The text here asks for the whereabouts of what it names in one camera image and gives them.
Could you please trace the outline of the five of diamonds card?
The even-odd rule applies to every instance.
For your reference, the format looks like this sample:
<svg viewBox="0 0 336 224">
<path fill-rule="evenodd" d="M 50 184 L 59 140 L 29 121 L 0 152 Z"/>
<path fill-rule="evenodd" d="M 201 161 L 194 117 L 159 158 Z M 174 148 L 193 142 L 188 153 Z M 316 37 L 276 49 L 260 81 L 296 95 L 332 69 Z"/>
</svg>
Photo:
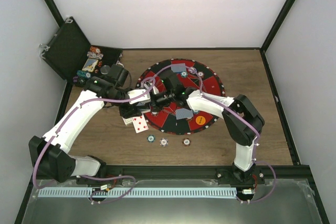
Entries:
<svg viewBox="0 0 336 224">
<path fill-rule="evenodd" d="M 144 115 L 133 117 L 132 123 L 136 133 L 141 133 L 149 129 Z"/>
</svg>

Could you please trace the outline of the card dealt seat one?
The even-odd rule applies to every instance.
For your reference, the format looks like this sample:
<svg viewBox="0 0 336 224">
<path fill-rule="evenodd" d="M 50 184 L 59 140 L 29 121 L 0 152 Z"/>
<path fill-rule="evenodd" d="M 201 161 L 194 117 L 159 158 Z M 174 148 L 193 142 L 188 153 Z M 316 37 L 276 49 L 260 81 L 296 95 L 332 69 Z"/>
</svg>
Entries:
<svg viewBox="0 0 336 224">
<path fill-rule="evenodd" d="M 192 110 L 181 108 L 175 110 L 175 116 L 177 120 L 181 119 L 191 119 L 194 113 Z"/>
</svg>

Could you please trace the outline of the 50 chips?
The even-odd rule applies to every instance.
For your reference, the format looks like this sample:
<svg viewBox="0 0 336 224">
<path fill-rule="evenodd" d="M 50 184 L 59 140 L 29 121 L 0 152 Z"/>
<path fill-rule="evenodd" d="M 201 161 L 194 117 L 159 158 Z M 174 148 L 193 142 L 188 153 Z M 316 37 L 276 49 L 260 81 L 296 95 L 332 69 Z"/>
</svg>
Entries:
<svg viewBox="0 0 336 224">
<path fill-rule="evenodd" d="M 182 78 L 187 78 L 188 77 L 188 73 L 186 71 L 181 72 L 181 77 Z"/>
</svg>

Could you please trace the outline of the card dealt seat six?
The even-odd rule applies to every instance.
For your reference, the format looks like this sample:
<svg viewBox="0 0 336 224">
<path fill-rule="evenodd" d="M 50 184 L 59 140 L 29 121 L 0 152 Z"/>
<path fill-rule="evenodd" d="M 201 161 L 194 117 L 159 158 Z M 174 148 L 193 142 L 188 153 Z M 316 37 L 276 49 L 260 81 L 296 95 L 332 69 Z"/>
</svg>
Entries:
<svg viewBox="0 0 336 224">
<path fill-rule="evenodd" d="M 185 72 L 186 65 L 184 63 L 171 64 L 171 70 L 175 73 Z"/>
</svg>

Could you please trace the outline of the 10 chips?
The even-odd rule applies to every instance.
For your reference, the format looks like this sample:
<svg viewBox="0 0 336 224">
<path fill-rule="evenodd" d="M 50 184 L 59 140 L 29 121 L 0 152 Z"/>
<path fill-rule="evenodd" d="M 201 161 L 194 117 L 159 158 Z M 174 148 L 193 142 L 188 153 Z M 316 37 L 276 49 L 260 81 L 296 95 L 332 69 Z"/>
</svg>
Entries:
<svg viewBox="0 0 336 224">
<path fill-rule="evenodd" d="M 189 71 L 189 73 L 197 74 L 197 70 L 194 67 L 189 67 L 188 71 Z"/>
</svg>

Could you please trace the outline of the red chips seat seven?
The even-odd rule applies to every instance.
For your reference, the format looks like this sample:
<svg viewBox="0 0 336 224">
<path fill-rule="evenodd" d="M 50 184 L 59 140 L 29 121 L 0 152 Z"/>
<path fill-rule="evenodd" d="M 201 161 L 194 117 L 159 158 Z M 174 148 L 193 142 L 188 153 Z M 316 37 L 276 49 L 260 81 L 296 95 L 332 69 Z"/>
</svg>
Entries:
<svg viewBox="0 0 336 224">
<path fill-rule="evenodd" d="M 197 73 L 197 75 L 200 77 L 200 78 L 204 78 L 204 73 L 203 72 L 201 72 L 201 71 L 199 71 L 198 73 Z"/>
</svg>

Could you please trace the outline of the orange big blind button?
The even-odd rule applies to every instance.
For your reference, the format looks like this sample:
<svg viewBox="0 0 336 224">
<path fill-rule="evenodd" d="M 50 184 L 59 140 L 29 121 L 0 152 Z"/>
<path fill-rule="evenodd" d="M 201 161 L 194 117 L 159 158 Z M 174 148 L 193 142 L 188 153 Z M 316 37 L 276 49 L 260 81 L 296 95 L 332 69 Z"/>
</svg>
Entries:
<svg viewBox="0 0 336 224">
<path fill-rule="evenodd" d="M 197 125 L 204 125 L 206 123 L 206 118 L 204 116 L 197 116 L 195 122 Z"/>
</svg>

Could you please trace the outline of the blue green 50 chip stack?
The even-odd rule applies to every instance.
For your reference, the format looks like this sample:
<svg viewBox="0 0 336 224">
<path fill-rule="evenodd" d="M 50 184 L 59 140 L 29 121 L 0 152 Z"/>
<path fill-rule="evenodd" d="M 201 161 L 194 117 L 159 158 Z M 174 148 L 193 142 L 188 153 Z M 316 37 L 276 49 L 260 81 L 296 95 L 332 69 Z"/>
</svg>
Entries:
<svg viewBox="0 0 336 224">
<path fill-rule="evenodd" d="M 147 141 L 150 142 L 150 143 L 153 143 L 155 141 L 155 136 L 154 135 L 149 135 L 147 137 Z"/>
</svg>

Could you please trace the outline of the red brown chip stack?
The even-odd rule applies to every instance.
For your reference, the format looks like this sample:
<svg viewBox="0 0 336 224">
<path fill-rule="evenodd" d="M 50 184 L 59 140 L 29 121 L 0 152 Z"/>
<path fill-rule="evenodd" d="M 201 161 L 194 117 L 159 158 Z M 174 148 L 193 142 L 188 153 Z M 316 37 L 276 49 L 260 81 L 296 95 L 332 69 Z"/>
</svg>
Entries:
<svg viewBox="0 0 336 224">
<path fill-rule="evenodd" d="M 185 139 L 182 141 L 182 143 L 183 143 L 184 146 L 190 146 L 191 141 L 190 141 L 188 138 L 185 138 Z"/>
</svg>

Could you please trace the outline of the blue orange 10 chip stack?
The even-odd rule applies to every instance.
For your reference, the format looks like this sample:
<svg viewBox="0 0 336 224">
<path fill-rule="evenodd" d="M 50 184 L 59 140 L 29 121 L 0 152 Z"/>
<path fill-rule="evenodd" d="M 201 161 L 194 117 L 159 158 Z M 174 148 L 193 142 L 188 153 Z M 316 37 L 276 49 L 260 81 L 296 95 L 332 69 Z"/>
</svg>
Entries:
<svg viewBox="0 0 336 224">
<path fill-rule="evenodd" d="M 168 139 L 166 139 L 166 138 L 162 138 L 162 139 L 160 139 L 160 145 L 162 146 L 162 147 L 166 147 L 167 145 L 168 145 Z"/>
</svg>

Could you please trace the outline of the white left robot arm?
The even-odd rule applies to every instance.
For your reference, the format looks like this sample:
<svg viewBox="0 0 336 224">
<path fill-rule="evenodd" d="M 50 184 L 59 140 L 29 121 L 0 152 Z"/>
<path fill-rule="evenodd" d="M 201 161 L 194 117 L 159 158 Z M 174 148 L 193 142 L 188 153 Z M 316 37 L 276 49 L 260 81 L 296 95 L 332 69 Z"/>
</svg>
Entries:
<svg viewBox="0 0 336 224">
<path fill-rule="evenodd" d="M 95 184 L 102 184 L 107 178 L 107 170 L 101 167 L 97 158 L 70 156 L 70 149 L 79 133 L 90 119 L 100 111 L 106 102 L 117 105 L 134 105 L 148 102 L 155 79 L 150 79 L 148 88 L 134 89 L 118 94 L 116 85 L 106 80 L 92 77 L 88 80 L 80 96 L 64 117 L 43 137 L 32 137 L 29 152 L 34 164 L 33 184 L 37 184 L 37 173 L 41 172 L 62 183 L 70 177 L 87 177 Z"/>
</svg>

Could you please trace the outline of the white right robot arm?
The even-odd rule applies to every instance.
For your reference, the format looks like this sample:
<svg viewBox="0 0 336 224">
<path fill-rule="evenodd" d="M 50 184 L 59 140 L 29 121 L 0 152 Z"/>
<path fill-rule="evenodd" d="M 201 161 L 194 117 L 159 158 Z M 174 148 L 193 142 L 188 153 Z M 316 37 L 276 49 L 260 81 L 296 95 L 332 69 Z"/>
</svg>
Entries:
<svg viewBox="0 0 336 224">
<path fill-rule="evenodd" d="M 256 164 L 256 148 L 265 120 L 246 96 L 221 97 L 187 88 L 177 94 L 172 91 L 151 93 L 151 100 L 158 108 L 176 102 L 190 110 L 206 112 L 223 119 L 230 137 L 236 143 L 233 177 L 241 184 L 251 179 Z"/>
</svg>

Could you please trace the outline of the white card box tray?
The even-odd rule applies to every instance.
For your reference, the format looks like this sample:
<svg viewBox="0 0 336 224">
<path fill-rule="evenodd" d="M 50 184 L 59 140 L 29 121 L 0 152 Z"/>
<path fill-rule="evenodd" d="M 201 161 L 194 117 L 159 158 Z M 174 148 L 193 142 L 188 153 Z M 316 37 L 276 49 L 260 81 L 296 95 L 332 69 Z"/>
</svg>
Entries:
<svg viewBox="0 0 336 224">
<path fill-rule="evenodd" d="M 133 118 L 128 118 L 128 119 L 122 118 L 122 119 L 123 119 L 125 125 L 132 124 L 132 122 L 133 122 Z"/>
</svg>

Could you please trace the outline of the round red black poker mat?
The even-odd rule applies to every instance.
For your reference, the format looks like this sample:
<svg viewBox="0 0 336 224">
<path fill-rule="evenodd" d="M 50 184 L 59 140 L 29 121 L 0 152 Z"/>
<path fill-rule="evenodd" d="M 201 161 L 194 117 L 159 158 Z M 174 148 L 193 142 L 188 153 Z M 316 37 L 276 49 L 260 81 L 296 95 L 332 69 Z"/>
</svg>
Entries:
<svg viewBox="0 0 336 224">
<path fill-rule="evenodd" d="M 222 97 L 225 95 L 224 85 L 218 75 L 208 66 L 190 59 L 168 59 L 153 64 L 144 73 L 141 74 L 136 86 L 140 86 L 143 79 L 154 76 L 162 68 L 178 63 L 184 63 L 186 65 L 186 72 L 188 73 L 187 78 L 182 78 L 181 73 L 176 73 L 184 87 L 193 87 L 197 89 L 200 87 L 200 77 L 197 74 L 192 74 L 188 71 L 189 67 L 194 67 L 197 70 L 197 73 L 201 71 L 205 75 L 204 78 L 201 78 L 203 80 L 203 92 Z M 153 116 L 151 112 L 148 112 L 144 114 L 144 117 L 146 118 L 147 124 L 153 128 L 164 133 L 176 135 L 187 135 L 200 132 L 209 128 L 218 119 L 217 116 L 212 114 L 203 111 L 192 110 L 194 115 L 191 119 L 177 120 L 175 116 L 175 110 L 181 108 L 183 107 L 177 105 L 175 102 L 172 102 L 169 106 L 163 107 L 162 110 L 158 112 L 157 116 Z M 204 116 L 206 118 L 206 123 L 204 125 L 197 125 L 195 122 L 197 116 Z"/>
</svg>

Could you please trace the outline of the clear acrylic dealer button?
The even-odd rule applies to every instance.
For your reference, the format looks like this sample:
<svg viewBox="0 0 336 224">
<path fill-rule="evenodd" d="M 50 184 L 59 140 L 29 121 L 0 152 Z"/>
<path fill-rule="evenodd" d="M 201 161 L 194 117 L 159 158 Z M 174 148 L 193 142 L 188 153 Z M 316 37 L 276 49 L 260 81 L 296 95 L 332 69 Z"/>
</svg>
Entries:
<svg viewBox="0 0 336 224">
<path fill-rule="evenodd" d="M 111 69 L 110 66 L 108 66 L 108 65 L 104 65 L 104 66 L 102 66 L 102 67 L 100 68 L 100 72 L 101 72 L 102 74 L 108 74 L 108 72 L 110 71 L 110 69 Z"/>
</svg>

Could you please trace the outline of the blue green 50 chip row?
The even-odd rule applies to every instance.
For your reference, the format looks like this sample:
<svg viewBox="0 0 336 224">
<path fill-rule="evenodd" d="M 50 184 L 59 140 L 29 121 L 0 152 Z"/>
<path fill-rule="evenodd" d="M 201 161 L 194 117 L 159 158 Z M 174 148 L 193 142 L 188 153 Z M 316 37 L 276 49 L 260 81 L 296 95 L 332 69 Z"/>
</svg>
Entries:
<svg viewBox="0 0 336 224">
<path fill-rule="evenodd" d="M 79 76 L 81 78 L 90 79 L 91 78 L 91 73 L 87 72 L 87 71 L 83 71 L 83 70 L 78 70 L 77 71 L 77 76 Z"/>
</svg>

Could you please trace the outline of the blue playing card box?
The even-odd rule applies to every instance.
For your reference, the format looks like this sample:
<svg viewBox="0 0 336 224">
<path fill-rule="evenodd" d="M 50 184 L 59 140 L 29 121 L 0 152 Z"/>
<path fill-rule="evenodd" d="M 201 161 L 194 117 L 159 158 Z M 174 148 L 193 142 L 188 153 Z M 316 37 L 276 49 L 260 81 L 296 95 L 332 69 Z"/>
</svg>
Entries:
<svg viewBox="0 0 336 224">
<path fill-rule="evenodd" d="M 88 58 L 87 61 L 85 62 L 82 71 L 87 71 L 87 72 L 94 72 L 96 65 L 98 64 L 99 60 L 98 59 L 91 59 Z"/>
</svg>

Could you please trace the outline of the blue orange 10 chip row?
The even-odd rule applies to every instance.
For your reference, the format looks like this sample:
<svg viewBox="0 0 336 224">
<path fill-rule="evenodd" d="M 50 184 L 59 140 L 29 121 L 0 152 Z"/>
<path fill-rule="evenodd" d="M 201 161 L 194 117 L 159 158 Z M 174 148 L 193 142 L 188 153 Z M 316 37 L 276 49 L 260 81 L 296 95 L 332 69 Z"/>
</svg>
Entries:
<svg viewBox="0 0 336 224">
<path fill-rule="evenodd" d="M 103 58 L 102 53 L 95 53 L 95 52 L 87 52 L 87 57 L 90 59 L 97 59 L 101 60 Z"/>
</svg>

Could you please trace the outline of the red orange chip row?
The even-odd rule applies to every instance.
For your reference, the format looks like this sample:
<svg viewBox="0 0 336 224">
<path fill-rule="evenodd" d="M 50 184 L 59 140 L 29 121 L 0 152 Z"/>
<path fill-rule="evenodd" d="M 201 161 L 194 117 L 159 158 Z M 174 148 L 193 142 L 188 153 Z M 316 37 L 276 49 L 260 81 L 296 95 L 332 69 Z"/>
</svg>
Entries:
<svg viewBox="0 0 336 224">
<path fill-rule="evenodd" d="M 94 53 L 97 53 L 97 54 L 101 53 L 100 48 L 98 48 L 98 47 L 94 47 L 94 46 L 91 46 L 91 47 L 90 47 L 90 51 L 91 51 L 91 52 L 94 52 Z"/>
</svg>

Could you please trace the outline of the black poker chip case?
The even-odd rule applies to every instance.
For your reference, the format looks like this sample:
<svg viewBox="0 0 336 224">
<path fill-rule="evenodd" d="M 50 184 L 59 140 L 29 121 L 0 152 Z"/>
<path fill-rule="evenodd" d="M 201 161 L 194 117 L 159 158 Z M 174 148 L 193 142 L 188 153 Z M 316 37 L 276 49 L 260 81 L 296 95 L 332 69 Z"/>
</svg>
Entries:
<svg viewBox="0 0 336 224">
<path fill-rule="evenodd" d="M 73 17 L 68 17 L 54 34 L 48 44 L 41 44 L 40 57 L 64 80 L 73 86 L 83 87 L 84 85 L 75 85 L 73 77 L 77 76 L 77 71 L 82 70 L 87 61 L 87 52 L 90 47 L 98 47 L 103 54 L 102 66 L 117 63 L 122 56 L 122 49 L 111 48 L 105 46 L 93 45 L 89 42 L 79 25 Z M 95 70 L 98 73 L 91 72 L 91 77 L 99 77 L 102 75 L 98 64 Z"/>
</svg>

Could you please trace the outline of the light blue slotted strip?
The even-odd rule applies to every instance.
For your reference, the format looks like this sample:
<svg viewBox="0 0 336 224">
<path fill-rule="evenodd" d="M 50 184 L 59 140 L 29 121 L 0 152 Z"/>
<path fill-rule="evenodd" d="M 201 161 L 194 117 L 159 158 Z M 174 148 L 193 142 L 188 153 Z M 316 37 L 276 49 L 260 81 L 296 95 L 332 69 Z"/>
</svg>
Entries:
<svg viewBox="0 0 336 224">
<path fill-rule="evenodd" d="M 114 188 L 108 192 L 95 193 L 92 188 L 84 187 L 48 187 L 38 192 L 39 198 L 219 198 L 234 199 L 236 188 L 204 187 L 204 188 Z"/>
</svg>

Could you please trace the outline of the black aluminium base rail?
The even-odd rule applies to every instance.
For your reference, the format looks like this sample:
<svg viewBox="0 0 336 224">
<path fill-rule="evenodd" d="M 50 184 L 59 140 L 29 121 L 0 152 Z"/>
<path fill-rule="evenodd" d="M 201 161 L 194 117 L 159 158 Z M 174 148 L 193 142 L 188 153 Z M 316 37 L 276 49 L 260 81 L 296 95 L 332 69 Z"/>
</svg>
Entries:
<svg viewBox="0 0 336 224">
<path fill-rule="evenodd" d="M 254 182 L 264 183 L 266 179 L 312 180 L 307 165 L 268 166 L 254 165 L 250 172 L 239 172 L 232 166 L 124 166 L 105 165 L 93 178 L 70 175 L 68 170 L 61 176 L 61 182 L 75 180 L 78 185 L 99 186 L 107 183 L 120 185 L 127 180 L 214 180 L 220 185 L 248 186 Z"/>
</svg>

